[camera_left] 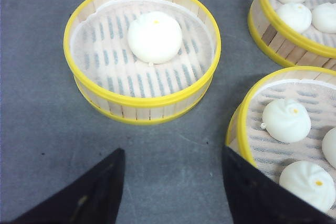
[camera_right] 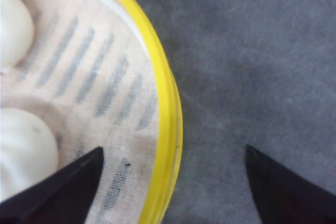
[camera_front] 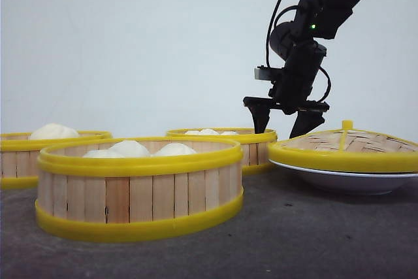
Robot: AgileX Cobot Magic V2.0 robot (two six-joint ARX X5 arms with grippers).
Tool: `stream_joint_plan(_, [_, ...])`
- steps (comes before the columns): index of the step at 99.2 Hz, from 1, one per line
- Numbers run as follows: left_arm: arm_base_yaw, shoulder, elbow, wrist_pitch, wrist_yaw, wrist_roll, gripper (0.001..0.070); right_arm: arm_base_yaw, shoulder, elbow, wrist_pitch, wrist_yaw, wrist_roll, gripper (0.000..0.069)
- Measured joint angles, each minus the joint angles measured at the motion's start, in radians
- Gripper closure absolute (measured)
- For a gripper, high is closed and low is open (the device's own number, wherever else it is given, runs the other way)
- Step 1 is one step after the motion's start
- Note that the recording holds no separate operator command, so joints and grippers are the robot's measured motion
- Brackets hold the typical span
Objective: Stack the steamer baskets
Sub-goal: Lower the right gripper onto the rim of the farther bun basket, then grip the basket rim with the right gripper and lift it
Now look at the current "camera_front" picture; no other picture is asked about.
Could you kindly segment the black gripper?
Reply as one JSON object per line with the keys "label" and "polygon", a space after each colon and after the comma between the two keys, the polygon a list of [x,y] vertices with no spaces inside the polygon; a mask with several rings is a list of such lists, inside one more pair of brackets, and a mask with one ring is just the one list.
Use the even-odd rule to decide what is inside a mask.
{"label": "black gripper", "polygon": [[308,96],[326,52],[326,48],[316,41],[294,46],[282,67],[282,75],[271,82],[268,97],[244,98],[244,106],[251,112],[255,134],[265,132],[270,109],[282,110],[286,115],[298,111],[290,139],[305,135],[325,122],[322,112],[328,111],[329,105],[324,101],[310,101]]}

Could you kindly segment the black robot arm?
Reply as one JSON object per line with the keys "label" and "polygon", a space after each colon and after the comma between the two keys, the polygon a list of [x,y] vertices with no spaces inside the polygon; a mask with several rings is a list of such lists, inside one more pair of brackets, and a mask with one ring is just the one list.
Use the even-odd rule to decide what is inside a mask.
{"label": "black robot arm", "polygon": [[266,50],[285,62],[282,68],[269,64],[255,68],[255,79],[272,84],[267,98],[245,97],[244,106],[253,118],[256,134],[264,133],[272,109],[296,114],[291,138],[305,135],[322,123],[329,109],[324,98],[308,97],[327,49],[317,39],[335,38],[338,28],[352,15],[360,0],[299,0],[283,10],[274,9],[266,35]]}

